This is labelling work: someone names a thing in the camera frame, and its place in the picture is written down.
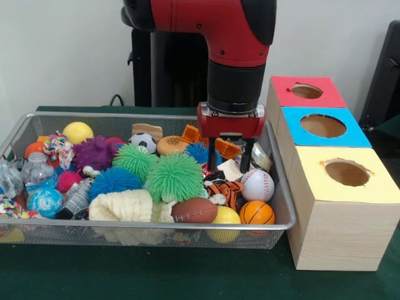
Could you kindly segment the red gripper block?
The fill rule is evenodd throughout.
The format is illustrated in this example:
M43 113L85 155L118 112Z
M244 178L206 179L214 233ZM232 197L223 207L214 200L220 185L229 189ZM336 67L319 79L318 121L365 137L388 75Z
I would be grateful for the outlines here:
M266 108L263 104L258 104L249 114L229 115L213 111L205 102L200 102L197 105L199 132L203 138L209 138L207 169L211 172L217 170L216 138L239 137L246 142L241 156L240 172L248 172L254 139L261 135L265 122Z

